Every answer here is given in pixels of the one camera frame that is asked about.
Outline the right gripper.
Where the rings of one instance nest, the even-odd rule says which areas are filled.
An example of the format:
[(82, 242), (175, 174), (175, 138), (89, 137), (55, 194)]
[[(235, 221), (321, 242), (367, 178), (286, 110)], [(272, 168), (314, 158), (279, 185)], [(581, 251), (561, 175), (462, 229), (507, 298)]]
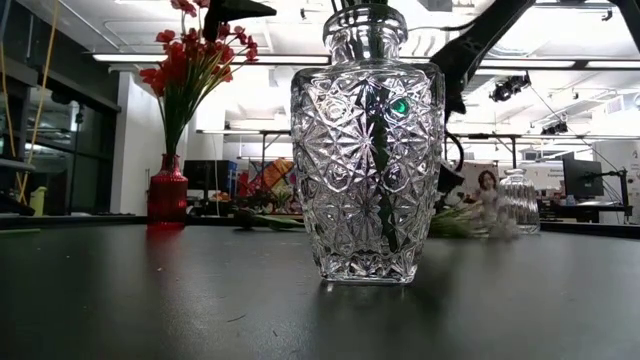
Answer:
[(464, 177), (460, 174), (459, 171), (451, 169), (444, 163), (440, 164), (437, 183), (437, 191), (439, 193), (448, 194), (456, 187), (461, 186), (463, 183)]

